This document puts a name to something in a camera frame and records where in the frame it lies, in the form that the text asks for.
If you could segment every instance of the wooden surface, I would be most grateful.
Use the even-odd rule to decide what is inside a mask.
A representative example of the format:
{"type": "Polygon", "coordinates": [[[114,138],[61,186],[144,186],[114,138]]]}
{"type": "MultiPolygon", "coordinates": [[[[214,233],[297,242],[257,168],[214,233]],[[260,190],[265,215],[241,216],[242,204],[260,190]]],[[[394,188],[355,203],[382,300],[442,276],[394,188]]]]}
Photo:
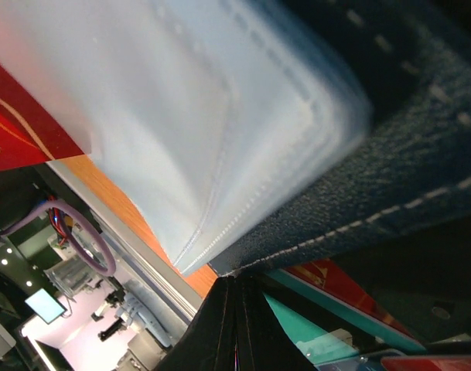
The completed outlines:
{"type": "MultiPolygon", "coordinates": [[[[135,232],[151,249],[157,253],[170,267],[172,266],[165,252],[140,212],[128,197],[86,156],[77,156],[61,160],[89,189],[105,203],[128,227],[135,232]]],[[[217,276],[208,266],[200,268],[189,277],[177,274],[186,281],[202,298],[213,285],[217,276]]]]}

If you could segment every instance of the light strip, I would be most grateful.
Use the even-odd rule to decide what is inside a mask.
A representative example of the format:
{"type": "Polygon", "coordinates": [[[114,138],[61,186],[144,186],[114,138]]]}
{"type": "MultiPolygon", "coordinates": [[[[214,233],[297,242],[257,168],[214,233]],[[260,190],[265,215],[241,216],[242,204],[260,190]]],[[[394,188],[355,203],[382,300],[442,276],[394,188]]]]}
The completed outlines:
{"type": "Polygon", "coordinates": [[[41,359],[43,360],[44,364],[46,365],[46,367],[48,367],[49,371],[58,371],[55,366],[53,366],[53,364],[51,363],[51,361],[49,360],[49,358],[46,356],[45,352],[41,349],[41,347],[39,346],[39,344],[36,342],[36,340],[30,338],[30,337],[27,337],[27,339],[30,341],[30,343],[32,344],[32,346],[34,347],[34,349],[36,350],[37,354],[39,354],[39,357],[41,357],[41,359]]]}

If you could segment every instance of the wire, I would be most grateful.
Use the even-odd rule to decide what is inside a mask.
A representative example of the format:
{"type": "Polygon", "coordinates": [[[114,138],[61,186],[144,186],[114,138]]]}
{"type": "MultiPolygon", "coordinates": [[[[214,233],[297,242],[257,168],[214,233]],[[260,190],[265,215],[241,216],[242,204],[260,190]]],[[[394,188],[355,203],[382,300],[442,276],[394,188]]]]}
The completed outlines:
{"type": "Polygon", "coordinates": [[[65,299],[67,300],[67,303],[68,303],[68,309],[67,309],[67,310],[70,312],[70,314],[69,314],[69,315],[63,314],[63,315],[62,315],[62,318],[67,319],[67,318],[72,317],[73,311],[72,311],[72,305],[70,304],[69,298],[68,298],[67,296],[65,296],[65,299]]]}
{"type": "Polygon", "coordinates": [[[25,218],[20,220],[19,222],[15,223],[14,225],[10,226],[6,230],[2,230],[0,234],[2,236],[7,236],[16,230],[19,230],[26,224],[32,222],[39,214],[48,210],[48,209],[59,209],[68,216],[70,216],[75,222],[79,223],[83,230],[90,234],[90,237],[96,242],[96,249],[103,254],[104,262],[106,263],[106,267],[103,267],[98,262],[94,261],[92,257],[90,257],[86,250],[80,245],[77,239],[73,236],[70,232],[69,227],[65,223],[61,223],[60,227],[62,228],[62,232],[68,239],[71,247],[75,249],[75,252],[80,256],[82,260],[84,260],[87,265],[93,268],[99,274],[104,276],[112,276],[114,272],[117,270],[117,264],[114,261],[113,254],[110,251],[110,248],[107,246],[106,242],[104,242],[103,237],[96,231],[93,225],[87,220],[81,213],[75,210],[72,206],[65,203],[63,200],[50,200],[46,201],[44,204],[37,206],[33,209],[29,215],[25,218]]]}

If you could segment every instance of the denim fabric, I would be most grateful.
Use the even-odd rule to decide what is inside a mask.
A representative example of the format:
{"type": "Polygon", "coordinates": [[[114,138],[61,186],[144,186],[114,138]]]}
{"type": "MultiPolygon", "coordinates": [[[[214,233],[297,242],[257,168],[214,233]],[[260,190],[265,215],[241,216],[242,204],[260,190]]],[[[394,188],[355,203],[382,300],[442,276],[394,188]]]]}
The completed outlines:
{"type": "Polygon", "coordinates": [[[287,2],[349,63],[374,107],[361,148],[211,261],[264,271],[471,213],[471,37],[427,2],[287,2]]]}

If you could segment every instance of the computer screen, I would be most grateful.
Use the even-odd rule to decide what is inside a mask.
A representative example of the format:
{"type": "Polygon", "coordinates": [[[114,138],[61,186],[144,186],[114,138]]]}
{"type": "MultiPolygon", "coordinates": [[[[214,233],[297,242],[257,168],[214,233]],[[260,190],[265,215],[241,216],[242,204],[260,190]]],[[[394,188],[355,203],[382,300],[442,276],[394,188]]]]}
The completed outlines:
{"type": "Polygon", "coordinates": [[[43,288],[27,298],[26,303],[47,324],[66,311],[65,307],[43,288]]]}

